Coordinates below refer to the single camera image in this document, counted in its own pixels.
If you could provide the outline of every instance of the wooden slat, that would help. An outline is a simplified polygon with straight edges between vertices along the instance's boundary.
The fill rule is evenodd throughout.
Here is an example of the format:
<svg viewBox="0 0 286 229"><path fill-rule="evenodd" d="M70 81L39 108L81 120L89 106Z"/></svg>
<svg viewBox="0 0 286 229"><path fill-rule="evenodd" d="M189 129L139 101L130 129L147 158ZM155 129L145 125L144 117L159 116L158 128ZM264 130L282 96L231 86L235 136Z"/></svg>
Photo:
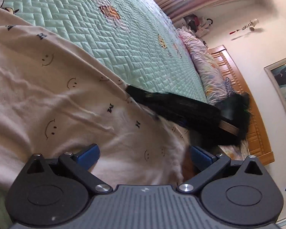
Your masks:
<svg viewBox="0 0 286 229"><path fill-rule="evenodd" d="M274 156L271 151L263 120L242 74L223 45L210 49L209 51L217 61L217 65L224 78L230 78L232 87L238 93L247 92L250 96L249 112L251 113L251 118L247 133L250 154L259 157L259 160L264 165L273 162Z"/></svg>
<svg viewBox="0 0 286 229"><path fill-rule="evenodd" d="M273 152L271 151L264 155L259 156L258 159L261 161L261 163L263 163L263 165L267 165L274 162L275 157L273 155Z"/></svg>

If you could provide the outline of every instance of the metal screw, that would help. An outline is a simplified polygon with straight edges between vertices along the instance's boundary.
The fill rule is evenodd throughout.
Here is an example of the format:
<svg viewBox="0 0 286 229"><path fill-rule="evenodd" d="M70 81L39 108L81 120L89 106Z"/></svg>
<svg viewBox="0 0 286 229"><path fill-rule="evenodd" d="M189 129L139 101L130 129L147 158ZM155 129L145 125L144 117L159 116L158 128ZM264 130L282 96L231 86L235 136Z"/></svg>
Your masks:
<svg viewBox="0 0 286 229"><path fill-rule="evenodd" d="M110 190L110 186L107 184L99 184L99 185L95 186L95 189L98 192L105 193L105 192L108 192Z"/></svg>
<svg viewBox="0 0 286 229"><path fill-rule="evenodd" d="M190 192L194 189L194 187L191 184L185 183L185 184L181 184L179 186L179 189L184 191L184 192Z"/></svg>

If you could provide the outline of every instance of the pink pillow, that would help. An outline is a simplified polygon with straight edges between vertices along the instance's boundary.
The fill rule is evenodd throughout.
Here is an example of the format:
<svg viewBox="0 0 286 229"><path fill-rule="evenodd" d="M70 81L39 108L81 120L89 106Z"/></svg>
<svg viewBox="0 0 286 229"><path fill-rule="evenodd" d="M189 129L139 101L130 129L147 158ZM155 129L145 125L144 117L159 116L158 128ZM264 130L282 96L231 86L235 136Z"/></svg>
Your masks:
<svg viewBox="0 0 286 229"><path fill-rule="evenodd" d="M226 98L225 81L208 49L189 32L181 29L178 32L198 71L208 103L214 105Z"/></svg>

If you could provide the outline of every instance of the smiley face print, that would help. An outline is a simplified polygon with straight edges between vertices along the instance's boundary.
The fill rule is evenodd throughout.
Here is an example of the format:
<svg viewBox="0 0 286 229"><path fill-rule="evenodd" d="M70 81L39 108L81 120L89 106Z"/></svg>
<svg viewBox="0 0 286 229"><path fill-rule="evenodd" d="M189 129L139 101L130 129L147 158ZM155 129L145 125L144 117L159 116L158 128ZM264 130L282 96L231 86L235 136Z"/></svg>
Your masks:
<svg viewBox="0 0 286 229"><path fill-rule="evenodd" d="M146 160L146 162L147 162L147 160L149 159L149 152L148 152L148 150L146 150L146 151L144 152L144 158L145 158L145 160Z"/></svg>
<svg viewBox="0 0 286 229"><path fill-rule="evenodd" d="M70 87L75 88L77 85L76 78L71 78L68 82L67 82L67 88L70 89Z"/></svg>
<svg viewBox="0 0 286 229"><path fill-rule="evenodd" d="M108 82L109 80L107 77L101 77L100 82Z"/></svg>
<svg viewBox="0 0 286 229"><path fill-rule="evenodd" d="M121 84L123 84L123 81L122 81L122 79L118 78L118 79L117 79L117 82L116 82L116 84L117 84L117 85L121 85Z"/></svg>
<svg viewBox="0 0 286 229"><path fill-rule="evenodd" d="M44 130L44 135L48 139L50 135L55 135L55 131L57 127L54 125L55 124L55 119L52 121L49 121L49 123L46 126L46 129Z"/></svg>
<svg viewBox="0 0 286 229"><path fill-rule="evenodd" d="M52 63L53 59L54 59L54 53L51 56L49 56L49 55L44 56L44 58L42 59L42 61L44 62L42 64L42 66L50 65Z"/></svg>

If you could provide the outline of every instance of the blue gripper pad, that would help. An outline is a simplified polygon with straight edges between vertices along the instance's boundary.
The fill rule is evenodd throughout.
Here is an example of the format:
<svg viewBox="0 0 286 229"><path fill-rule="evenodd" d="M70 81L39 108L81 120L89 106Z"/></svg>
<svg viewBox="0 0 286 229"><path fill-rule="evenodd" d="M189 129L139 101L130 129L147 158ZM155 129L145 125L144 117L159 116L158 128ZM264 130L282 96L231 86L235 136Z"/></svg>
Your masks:
<svg viewBox="0 0 286 229"><path fill-rule="evenodd" d="M217 160L217 158L214 155L203 150L198 146L190 146L190 153L193 164L200 171L203 171Z"/></svg>
<svg viewBox="0 0 286 229"><path fill-rule="evenodd" d="M101 152L97 144L92 144L88 149L74 155L74 160L77 164L82 166L85 170L89 170L98 159L100 158Z"/></svg>

